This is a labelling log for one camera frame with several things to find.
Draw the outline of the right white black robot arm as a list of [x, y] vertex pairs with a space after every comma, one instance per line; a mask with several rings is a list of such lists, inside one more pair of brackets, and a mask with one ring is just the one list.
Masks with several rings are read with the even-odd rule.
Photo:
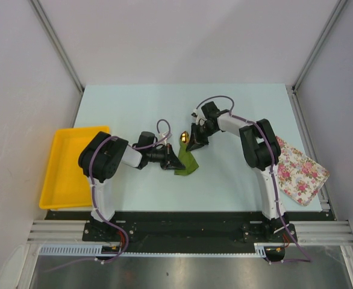
[[221, 131], [240, 139], [243, 156], [247, 165], [255, 172], [260, 187], [261, 212], [269, 221], [261, 227], [262, 236], [267, 241], [277, 241], [283, 235], [283, 227], [276, 220], [282, 220], [286, 210], [278, 188], [278, 163], [281, 148], [270, 122], [261, 119], [257, 122], [233, 115], [230, 110], [220, 110], [211, 101], [198, 113], [192, 112], [194, 122], [187, 151], [194, 151], [209, 144], [208, 138]]

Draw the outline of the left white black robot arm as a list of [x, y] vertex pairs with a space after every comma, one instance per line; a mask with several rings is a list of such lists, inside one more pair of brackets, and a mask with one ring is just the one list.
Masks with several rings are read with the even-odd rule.
[[91, 188], [91, 216], [99, 221], [95, 232], [103, 240], [111, 240], [117, 233], [117, 226], [109, 220], [115, 214], [111, 187], [119, 165], [142, 169], [148, 163], [158, 163], [163, 170], [185, 168], [172, 145], [158, 143], [155, 134], [148, 131], [143, 131], [132, 146], [127, 140], [100, 131], [80, 153], [78, 165]]

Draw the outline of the green paper napkin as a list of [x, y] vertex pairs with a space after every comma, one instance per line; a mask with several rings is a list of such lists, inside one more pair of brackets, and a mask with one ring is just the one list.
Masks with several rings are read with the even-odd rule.
[[187, 148], [187, 144], [180, 142], [178, 159], [182, 162], [182, 164], [185, 166], [185, 168], [175, 170], [174, 175], [189, 176], [199, 168], [199, 165], [198, 165], [197, 161], [195, 160], [194, 156], [192, 155], [191, 152], [187, 152], [186, 148]]

